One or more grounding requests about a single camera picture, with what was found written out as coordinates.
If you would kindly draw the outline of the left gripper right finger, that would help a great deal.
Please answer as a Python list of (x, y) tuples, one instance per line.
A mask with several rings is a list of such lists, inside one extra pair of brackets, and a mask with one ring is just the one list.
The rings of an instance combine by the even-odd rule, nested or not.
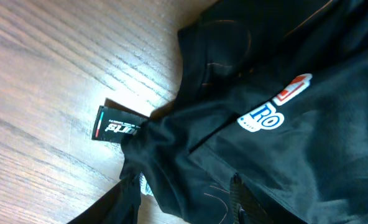
[(274, 223), (239, 174), (234, 174), (232, 177), (229, 190), (234, 224)]

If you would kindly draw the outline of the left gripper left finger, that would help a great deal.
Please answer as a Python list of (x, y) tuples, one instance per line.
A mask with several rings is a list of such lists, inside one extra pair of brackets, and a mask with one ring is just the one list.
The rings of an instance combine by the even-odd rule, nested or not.
[(137, 224), (139, 174), (128, 175), (68, 224)]

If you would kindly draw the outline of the black patterned cycling jersey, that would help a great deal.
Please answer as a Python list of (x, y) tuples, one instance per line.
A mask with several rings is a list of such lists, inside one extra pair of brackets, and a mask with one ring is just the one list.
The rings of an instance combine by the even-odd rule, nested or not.
[(189, 223), (234, 223), (234, 174), (274, 223), (368, 223), (368, 0), (218, 1), (178, 39), (178, 95), (121, 180)]

